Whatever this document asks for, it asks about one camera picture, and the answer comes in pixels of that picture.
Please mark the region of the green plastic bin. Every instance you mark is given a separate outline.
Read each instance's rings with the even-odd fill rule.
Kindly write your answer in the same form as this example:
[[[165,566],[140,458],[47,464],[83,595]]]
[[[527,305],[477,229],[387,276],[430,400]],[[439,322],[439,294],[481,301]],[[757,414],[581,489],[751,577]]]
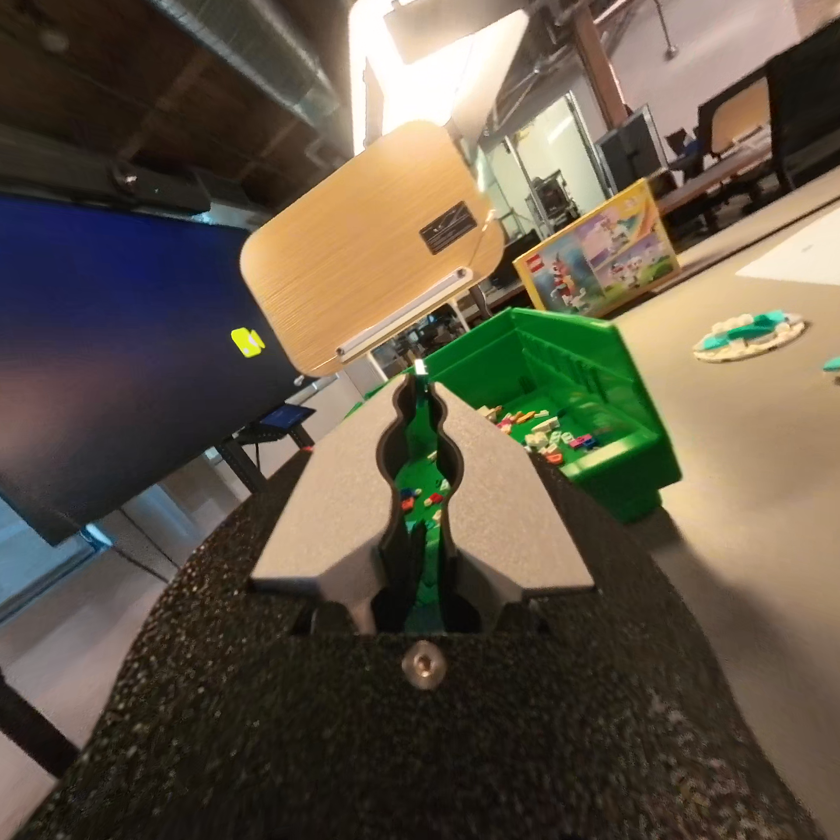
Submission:
[[[409,532],[421,550],[409,637],[548,632],[579,611],[600,622],[613,615],[643,621],[676,599],[653,559],[625,528],[661,504],[660,491],[680,478],[665,426],[617,327],[611,323],[514,309],[426,358],[428,382],[416,380],[416,412],[427,388],[445,385],[470,407],[548,409],[553,425],[597,447],[569,453],[561,467],[530,454],[595,582],[595,591],[508,606],[487,633],[445,631],[438,603],[439,523]]]

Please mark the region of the black display stand legs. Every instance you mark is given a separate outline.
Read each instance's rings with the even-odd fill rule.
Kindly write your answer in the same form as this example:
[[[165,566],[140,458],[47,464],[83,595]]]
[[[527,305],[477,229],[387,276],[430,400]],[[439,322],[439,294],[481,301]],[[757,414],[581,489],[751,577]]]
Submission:
[[[313,438],[301,424],[284,429],[266,423],[252,423],[237,435],[226,437],[214,448],[245,488],[256,494],[268,486],[268,479],[260,467],[259,445],[276,443],[285,438],[290,438],[299,450],[311,451],[314,446]]]

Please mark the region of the black equipment case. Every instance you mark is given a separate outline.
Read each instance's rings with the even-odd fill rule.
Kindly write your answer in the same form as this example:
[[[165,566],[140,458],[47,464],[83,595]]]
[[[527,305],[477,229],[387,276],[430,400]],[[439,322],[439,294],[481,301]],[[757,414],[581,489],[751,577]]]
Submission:
[[[669,169],[665,147],[646,103],[596,140],[595,154],[614,194]]]

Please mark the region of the small blue tablet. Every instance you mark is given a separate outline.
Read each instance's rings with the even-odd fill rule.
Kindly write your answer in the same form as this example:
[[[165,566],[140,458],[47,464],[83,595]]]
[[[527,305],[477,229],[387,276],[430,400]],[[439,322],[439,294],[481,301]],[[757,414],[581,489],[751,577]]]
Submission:
[[[316,409],[309,406],[284,403],[273,412],[263,416],[259,423],[278,429],[284,434],[291,434],[292,429],[301,427],[316,412]]]

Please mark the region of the black office chair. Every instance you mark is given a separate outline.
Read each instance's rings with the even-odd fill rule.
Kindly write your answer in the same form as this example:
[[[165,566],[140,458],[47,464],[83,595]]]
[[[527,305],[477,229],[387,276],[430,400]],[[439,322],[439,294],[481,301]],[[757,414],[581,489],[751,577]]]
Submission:
[[[792,192],[839,164],[839,19],[765,67],[773,165]]]

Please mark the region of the wooden-backed office chair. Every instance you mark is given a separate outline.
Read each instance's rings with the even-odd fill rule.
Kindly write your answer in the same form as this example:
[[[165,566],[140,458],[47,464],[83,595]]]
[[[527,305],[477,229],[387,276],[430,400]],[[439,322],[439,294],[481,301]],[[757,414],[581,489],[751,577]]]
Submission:
[[[697,110],[698,154],[714,163],[734,156],[745,165],[771,154],[770,92],[766,75],[754,73],[704,101]]]

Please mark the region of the white paper sheet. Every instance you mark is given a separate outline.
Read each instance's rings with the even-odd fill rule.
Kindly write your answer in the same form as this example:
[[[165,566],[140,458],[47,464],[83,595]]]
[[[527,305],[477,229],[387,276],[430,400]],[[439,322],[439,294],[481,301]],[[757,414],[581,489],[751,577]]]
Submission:
[[[806,225],[737,272],[738,277],[839,285],[839,210]]]

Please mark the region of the colourful lego set box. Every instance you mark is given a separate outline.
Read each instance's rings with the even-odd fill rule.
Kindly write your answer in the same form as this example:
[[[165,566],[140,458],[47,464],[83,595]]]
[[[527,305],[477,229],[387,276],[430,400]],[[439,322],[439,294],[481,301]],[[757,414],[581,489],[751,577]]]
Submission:
[[[601,318],[681,271],[642,178],[513,260],[541,311]]]

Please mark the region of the pile of loose lego pieces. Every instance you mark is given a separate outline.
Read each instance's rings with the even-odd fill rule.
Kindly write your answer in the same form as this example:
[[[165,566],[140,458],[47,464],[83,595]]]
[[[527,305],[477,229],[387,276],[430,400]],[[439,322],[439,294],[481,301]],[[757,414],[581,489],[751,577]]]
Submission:
[[[482,405],[476,411],[527,452],[538,454],[554,467],[561,467],[572,451],[587,455],[597,447],[589,434],[580,437],[561,431],[559,425],[553,425],[558,417],[541,406],[508,411],[501,404]],[[402,513],[409,529],[422,522],[431,529],[439,523],[451,483],[438,467],[438,436],[430,401],[424,400],[417,407],[406,430],[406,441],[408,460],[396,479]]]

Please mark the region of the large blue display screen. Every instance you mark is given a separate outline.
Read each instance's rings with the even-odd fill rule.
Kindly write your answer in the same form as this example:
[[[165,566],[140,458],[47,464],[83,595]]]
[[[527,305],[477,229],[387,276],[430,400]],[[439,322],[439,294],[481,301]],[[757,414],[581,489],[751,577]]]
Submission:
[[[48,544],[311,381],[240,274],[247,236],[2,196],[2,498]]]

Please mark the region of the wooden column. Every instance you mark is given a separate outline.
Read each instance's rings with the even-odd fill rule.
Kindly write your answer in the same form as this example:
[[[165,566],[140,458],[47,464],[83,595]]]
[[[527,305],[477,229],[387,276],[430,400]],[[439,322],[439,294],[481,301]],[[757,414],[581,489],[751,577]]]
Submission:
[[[591,5],[590,1],[576,2],[570,15],[570,26],[584,73],[606,129],[611,131],[620,128],[632,110],[627,106],[613,64],[602,43]]]

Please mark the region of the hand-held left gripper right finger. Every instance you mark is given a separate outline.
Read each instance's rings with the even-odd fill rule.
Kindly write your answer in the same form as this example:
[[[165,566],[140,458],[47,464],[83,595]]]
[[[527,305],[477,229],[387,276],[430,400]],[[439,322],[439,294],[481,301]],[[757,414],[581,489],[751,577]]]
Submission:
[[[441,505],[437,592],[444,629],[491,632],[508,606],[595,591],[524,447],[440,383],[427,388]]]

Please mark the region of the round white lego base assembly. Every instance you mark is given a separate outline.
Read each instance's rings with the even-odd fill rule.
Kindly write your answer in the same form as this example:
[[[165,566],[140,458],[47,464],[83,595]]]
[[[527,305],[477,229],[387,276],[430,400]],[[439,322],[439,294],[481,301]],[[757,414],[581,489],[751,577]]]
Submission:
[[[745,361],[783,348],[808,327],[803,316],[781,309],[744,313],[714,324],[691,352],[696,360],[709,364]]]

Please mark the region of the ceiling light panel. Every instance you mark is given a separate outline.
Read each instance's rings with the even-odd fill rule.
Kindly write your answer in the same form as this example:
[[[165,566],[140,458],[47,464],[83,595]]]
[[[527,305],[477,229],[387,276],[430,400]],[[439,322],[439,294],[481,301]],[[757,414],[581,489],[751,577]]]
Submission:
[[[528,21],[522,1],[392,2],[384,25],[406,65],[514,17]]]

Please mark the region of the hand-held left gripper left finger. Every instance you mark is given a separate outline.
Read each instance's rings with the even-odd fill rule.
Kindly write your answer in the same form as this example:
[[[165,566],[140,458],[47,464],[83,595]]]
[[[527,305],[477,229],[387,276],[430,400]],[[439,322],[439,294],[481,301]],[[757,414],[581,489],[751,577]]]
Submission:
[[[421,550],[396,478],[416,409],[416,378],[397,376],[315,445],[251,573],[255,588],[338,603],[363,634],[404,629]]]

